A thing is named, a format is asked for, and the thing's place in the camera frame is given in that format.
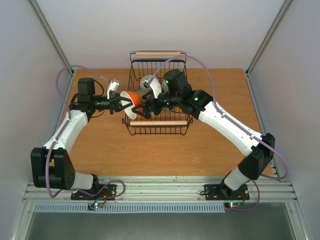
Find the white orange bottomed bowl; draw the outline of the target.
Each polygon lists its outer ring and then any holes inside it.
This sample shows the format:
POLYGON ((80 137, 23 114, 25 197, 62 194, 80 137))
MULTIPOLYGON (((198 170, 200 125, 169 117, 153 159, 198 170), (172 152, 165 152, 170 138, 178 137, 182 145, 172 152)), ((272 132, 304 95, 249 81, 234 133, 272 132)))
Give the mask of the white orange bottomed bowl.
POLYGON ((137 117, 137 114, 132 112, 132 108, 141 104, 143 102, 143 99, 141 96, 139 96, 138 94, 136 94, 136 92, 133 91, 122 91, 120 93, 121 97, 126 97, 126 98, 130 98, 132 100, 132 107, 131 110, 124 110, 125 114, 131 119, 131 120, 135 120, 137 117))

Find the white ribbed bowl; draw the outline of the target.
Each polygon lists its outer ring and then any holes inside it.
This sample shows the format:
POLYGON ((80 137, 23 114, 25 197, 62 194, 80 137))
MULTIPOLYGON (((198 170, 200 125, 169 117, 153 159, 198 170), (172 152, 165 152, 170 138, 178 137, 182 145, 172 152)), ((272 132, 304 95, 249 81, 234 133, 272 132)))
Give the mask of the white ribbed bowl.
POLYGON ((139 82, 139 88, 141 90, 148 90, 148 91, 151 90, 150 85, 148 85, 148 81, 151 77, 152 77, 152 75, 148 74, 148 75, 145 75, 144 77, 141 78, 141 80, 139 82))

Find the black wire dish rack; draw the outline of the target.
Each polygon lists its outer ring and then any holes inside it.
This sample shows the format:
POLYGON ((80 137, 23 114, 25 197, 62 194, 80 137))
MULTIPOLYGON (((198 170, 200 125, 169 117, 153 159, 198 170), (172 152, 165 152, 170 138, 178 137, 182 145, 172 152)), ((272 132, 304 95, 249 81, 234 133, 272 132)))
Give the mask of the black wire dish rack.
POLYGON ((184 136, 193 118, 181 109, 181 87, 169 89, 164 75, 171 70, 179 70, 186 75, 186 53, 137 51, 132 52, 129 58, 127 89, 142 96, 142 103, 131 111, 136 116, 125 115, 122 118, 129 134, 184 136))

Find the large white bowl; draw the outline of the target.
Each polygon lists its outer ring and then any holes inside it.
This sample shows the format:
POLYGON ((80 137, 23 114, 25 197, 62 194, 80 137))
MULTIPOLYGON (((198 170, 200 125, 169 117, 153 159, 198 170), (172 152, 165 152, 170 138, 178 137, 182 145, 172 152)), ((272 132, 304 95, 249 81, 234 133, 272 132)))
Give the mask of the large white bowl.
POLYGON ((148 96, 152 93, 152 91, 146 89, 139 89, 135 93, 141 96, 143 100, 146 100, 148 96))

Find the green dashed pattern bowl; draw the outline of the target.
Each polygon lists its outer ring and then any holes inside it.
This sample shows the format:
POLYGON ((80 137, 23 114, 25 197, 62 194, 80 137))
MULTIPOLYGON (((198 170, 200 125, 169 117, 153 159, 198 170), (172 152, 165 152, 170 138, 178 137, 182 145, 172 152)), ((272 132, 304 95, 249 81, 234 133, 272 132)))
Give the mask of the green dashed pattern bowl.
POLYGON ((162 80, 161 87, 164 93, 169 92, 169 87, 166 80, 162 80))

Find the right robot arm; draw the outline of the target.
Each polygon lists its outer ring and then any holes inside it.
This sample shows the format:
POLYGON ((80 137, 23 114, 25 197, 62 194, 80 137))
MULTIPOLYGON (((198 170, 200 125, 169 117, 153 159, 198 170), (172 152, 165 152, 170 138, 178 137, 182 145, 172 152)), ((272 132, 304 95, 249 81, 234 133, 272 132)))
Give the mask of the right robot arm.
POLYGON ((133 112, 146 119, 159 115, 162 109, 178 107, 183 113, 211 126, 233 143, 243 154, 243 160, 229 172, 218 186, 223 200, 231 200, 239 189, 249 180, 257 180, 272 160, 275 137, 267 133, 254 131, 225 111, 214 98, 198 89, 193 90, 187 77, 179 69, 166 72, 164 91, 158 80, 146 75, 140 80, 140 86, 147 89, 143 102, 136 104, 133 112))

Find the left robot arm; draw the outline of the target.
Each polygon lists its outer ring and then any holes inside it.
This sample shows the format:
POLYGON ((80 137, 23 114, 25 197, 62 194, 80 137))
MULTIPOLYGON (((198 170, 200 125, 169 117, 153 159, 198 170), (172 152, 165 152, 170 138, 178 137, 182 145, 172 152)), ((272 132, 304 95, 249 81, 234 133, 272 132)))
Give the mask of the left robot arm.
POLYGON ((122 104, 125 97, 117 89, 120 85, 116 79, 110 80, 101 94, 96 94, 93 78, 81 78, 75 93, 67 104, 66 115, 51 137, 42 147, 35 147, 30 153, 33 184, 37 188, 45 188, 51 198, 63 190, 77 190, 89 199, 96 199, 103 190, 98 177, 94 174, 81 173, 75 170, 70 159, 71 149, 82 131, 96 111, 120 112, 132 105, 122 104))

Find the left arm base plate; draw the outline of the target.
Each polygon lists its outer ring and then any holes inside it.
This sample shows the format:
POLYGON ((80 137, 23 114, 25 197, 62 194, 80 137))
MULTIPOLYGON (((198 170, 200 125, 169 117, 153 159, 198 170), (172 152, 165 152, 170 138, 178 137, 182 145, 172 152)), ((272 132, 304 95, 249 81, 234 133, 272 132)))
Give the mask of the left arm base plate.
POLYGON ((98 187, 86 189, 84 192, 78 190, 71 194, 70 199, 73 201, 93 201, 99 198, 105 199, 106 197, 110 197, 111 200, 114 200, 117 193, 117 185, 109 184, 104 187, 100 193, 98 193, 102 187, 103 185, 99 184, 98 187))

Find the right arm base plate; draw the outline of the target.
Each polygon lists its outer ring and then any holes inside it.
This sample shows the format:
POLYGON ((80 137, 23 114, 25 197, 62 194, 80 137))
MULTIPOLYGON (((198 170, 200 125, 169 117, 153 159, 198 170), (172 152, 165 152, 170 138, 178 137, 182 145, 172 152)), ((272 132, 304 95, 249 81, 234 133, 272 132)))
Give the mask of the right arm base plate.
POLYGON ((204 196, 207 201, 240 201, 250 199, 246 184, 242 184, 237 190, 231 190, 221 184, 205 184, 204 196))

